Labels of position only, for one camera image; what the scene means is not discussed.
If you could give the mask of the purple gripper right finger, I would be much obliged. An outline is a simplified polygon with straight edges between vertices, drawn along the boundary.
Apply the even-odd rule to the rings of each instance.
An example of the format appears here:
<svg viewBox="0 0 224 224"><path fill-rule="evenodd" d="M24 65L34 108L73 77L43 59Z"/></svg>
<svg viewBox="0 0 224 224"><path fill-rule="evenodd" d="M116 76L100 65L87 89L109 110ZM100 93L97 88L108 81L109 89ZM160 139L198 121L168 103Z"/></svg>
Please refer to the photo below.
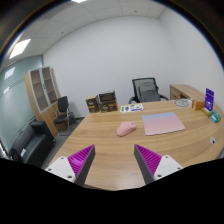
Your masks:
<svg viewBox="0 0 224 224"><path fill-rule="evenodd" d="M171 156L160 156L137 144L134 145L134 156L145 184L150 184L182 169L182 166Z"/></svg>

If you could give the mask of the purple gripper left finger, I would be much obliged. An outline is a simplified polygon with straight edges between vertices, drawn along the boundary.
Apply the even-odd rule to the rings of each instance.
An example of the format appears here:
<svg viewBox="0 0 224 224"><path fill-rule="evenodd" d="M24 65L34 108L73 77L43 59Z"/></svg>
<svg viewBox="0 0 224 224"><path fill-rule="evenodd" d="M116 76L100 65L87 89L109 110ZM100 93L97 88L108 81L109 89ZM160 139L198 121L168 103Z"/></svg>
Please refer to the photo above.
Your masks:
<svg viewBox="0 0 224 224"><path fill-rule="evenodd" d="M59 157L46 171L83 186L95 157L95 146L88 146L69 157Z"/></svg>

